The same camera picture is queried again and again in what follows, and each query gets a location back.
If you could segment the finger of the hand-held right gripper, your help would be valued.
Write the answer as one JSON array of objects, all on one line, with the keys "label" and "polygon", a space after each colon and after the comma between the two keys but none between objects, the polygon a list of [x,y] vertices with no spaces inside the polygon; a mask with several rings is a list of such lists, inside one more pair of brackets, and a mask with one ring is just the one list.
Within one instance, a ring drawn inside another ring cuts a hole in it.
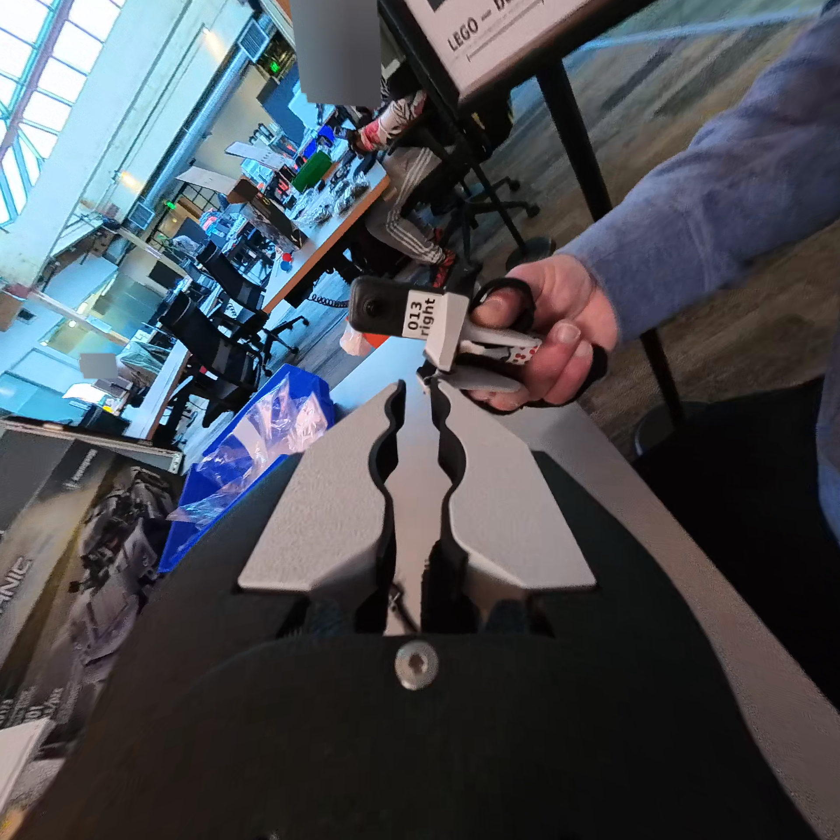
[{"label": "finger of the hand-held right gripper", "polygon": [[438,372],[451,372],[459,353],[461,331],[432,331],[424,347],[425,361]]},{"label": "finger of the hand-held right gripper", "polygon": [[433,335],[460,335],[468,319],[470,298],[447,292],[437,298],[434,308]]}]

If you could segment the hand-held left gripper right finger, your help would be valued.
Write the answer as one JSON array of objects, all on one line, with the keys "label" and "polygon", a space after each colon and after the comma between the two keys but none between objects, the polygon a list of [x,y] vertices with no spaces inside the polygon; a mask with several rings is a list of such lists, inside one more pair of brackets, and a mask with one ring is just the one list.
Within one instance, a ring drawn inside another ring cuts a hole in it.
[{"label": "hand-held left gripper right finger", "polygon": [[545,596],[595,591],[529,446],[451,384],[432,381],[429,389],[450,488],[427,562],[428,632],[474,632],[511,603],[529,621]]}]

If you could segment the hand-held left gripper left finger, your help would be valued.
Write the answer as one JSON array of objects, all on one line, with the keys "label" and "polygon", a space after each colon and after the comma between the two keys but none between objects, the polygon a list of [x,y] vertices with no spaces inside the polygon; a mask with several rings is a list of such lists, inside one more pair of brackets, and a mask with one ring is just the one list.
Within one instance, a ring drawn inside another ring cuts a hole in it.
[{"label": "hand-held left gripper left finger", "polygon": [[396,571],[393,499],[406,384],[387,385],[301,456],[238,577],[245,592],[331,600],[383,634]]}]

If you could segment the dark lego set box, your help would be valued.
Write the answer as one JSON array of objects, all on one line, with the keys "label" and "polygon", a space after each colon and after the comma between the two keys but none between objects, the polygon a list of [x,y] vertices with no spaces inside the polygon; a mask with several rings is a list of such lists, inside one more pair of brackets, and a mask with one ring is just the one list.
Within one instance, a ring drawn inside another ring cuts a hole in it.
[{"label": "dark lego set box", "polygon": [[85,725],[149,600],[182,455],[53,424],[2,421],[2,728]]}]

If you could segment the person's right hand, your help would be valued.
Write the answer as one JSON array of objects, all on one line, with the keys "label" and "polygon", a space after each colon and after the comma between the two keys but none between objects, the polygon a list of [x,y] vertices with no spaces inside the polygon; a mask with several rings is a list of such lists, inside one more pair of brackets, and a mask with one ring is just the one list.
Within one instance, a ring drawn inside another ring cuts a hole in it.
[{"label": "person's right hand", "polygon": [[594,348],[609,354],[618,345],[612,303],[582,263],[568,255],[516,266],[507,277],[531,289],[532,330],[542,344],[528,364],[510,373],[520,382],[515,392],[473,391],[468,396],[501,413],[531,403],[572,403],[592,369]]}]

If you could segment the black office chair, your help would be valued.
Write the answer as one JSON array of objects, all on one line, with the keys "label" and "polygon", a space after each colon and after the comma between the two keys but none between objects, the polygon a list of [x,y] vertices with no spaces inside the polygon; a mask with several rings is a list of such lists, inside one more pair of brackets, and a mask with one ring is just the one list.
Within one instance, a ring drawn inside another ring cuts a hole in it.
[{"label": "black office chair", "polygon": [[[456,222],[456,230],[461,234],[464,251],[466,253],[471,246],[472,232],[477,230],[479,218],[488,214],[495,214],[497,210],[493,205],[490,192],[481,185],[470,186],[465,180],[460,180],[455,189],[456,209],[453,212],[452,221]],[[540,205],[525,200],[507,200],[500,202],[502,209],[506,211],[521,209],[525,211],[527,218],[535,218],[541,212]]]},{"label": "black office chair", "polygon": [[242,275],[215,245],[209,244],[202,248],[195,261],[216,281],[228,298],[241,308],[251,312],[263,308],[263,287]]},{"label": "black office chair", "polygon": [[179,292],[164,310],[161,326],[187,351],[187,363],[173,395],[166,428],[176,428],[183,412],[195,397],[204,400],[202,426],[208,428],[221,416],[239,412],[257,393],[269,369],[274,344],[291,353],[298,349],[281,339],[303,317],[267,326],[268,313],[258,310],[233,321],[230,334],[223,332],[186,293]]}]

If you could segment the long wooden-edged desk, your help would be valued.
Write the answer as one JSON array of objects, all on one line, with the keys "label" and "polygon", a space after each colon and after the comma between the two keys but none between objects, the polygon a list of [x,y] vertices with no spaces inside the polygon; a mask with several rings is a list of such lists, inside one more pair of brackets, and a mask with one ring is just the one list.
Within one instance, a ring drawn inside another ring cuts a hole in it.
[{"label": "long wooden-edged desk", "polygon": [[[388,175],[374,156],[358,161],[352,169],[352,173],[356,172],[364,173],[366,189],[344,213],[332,212],[331,217],[323,224],[309,224],[316,211],[323,207],[334,209],[335,200],[330,190],[325,188],[317,197],[311,199],[306,213],[297,218],[298,226],[307,236],[307,240],[293,254],[290,269],[282,268],[282,259],[275,262],[265,288],[262,306],[265,314],[271,314],[295,289],[316,276],[318,262],[351,230],[389,185]],[[165,406],[174,394],[186,368],[189,354],[183,343],[175,343],[131,424],[124,430],[125,437],[144,442],[152,440],[161,423]]]}]

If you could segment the green storage bin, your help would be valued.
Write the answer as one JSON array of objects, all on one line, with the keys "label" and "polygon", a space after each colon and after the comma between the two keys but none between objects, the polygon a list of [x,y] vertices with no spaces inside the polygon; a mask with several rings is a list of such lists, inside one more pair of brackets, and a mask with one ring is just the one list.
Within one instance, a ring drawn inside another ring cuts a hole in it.
[{"label": "green storage bin", "polygon": [[332,167],[332,156],[324,150],[317,150],[299,169],[290,186],[298,193],[305,193],[318,184]]}]

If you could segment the black framed table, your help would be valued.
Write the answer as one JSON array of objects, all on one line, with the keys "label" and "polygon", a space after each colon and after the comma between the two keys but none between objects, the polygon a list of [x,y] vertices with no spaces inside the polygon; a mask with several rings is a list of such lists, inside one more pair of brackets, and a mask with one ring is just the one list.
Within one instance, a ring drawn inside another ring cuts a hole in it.
[{"label": "black framed table", "polygon": [[435,55],[420,46],[422,33],[408,20],[405,11],[399,9],[399,2],[404,1],[377,3],[381,21],[387,26],[415,78],[429,95],[437,115],[450,132],[466,136],[469,120],[474,113],[485,106],[504,104],[513,88],[536,78],[593,220],[597,221],[607,215],[613,205],[563,64],[564,57],[592,39],[564,57],[543,56],[535,66],[526,69],[523,76],[499,80],[498,84],[484,90],[479,96],[454,105],[443,95],[442,73],[433,72]]}]

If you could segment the person's dark trousers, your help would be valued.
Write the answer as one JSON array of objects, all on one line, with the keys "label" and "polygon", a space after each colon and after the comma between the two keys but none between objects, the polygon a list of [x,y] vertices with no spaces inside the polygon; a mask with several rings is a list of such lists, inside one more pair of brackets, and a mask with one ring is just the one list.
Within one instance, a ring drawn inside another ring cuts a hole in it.
[{"label": "person's dark trousers", "polygon": [[823,378],[706,406],[636,472],[835,707],[839,550],[818,496]]}]

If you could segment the white printed sign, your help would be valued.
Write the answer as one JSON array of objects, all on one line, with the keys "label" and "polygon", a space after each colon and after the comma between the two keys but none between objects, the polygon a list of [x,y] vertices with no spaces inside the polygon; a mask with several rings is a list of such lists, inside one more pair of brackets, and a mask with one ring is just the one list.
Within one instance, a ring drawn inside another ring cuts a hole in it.
[{"label": "white printed sign", "polygon": [[620,1],[408,1],[400,10],[422,33],[454,105],[524,75],[540,58],[564,57],[649,6]]}]

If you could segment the skylight window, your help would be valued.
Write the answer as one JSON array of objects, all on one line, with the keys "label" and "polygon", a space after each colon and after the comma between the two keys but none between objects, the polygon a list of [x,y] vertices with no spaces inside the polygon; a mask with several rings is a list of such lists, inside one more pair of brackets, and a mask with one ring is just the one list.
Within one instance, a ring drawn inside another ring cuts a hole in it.
[{"label": "skylight window", "polygon": [[1,2],[1,227],[23,212],[124,1]]}]

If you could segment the silver ventilation duct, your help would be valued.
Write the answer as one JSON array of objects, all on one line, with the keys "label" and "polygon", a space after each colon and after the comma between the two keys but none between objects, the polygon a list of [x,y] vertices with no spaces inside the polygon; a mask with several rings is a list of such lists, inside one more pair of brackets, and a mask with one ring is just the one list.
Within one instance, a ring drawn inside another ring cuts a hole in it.
[{"label": "silver ventilation duct", "polygon": [[270,118],[258,101],[266,77],[240,44],[231,48],[211,84],[164,152],[135,207],[158,207],[177,176],[192,166],[234,176],[234,159],[226,153],[234,142],[248,141]]}]

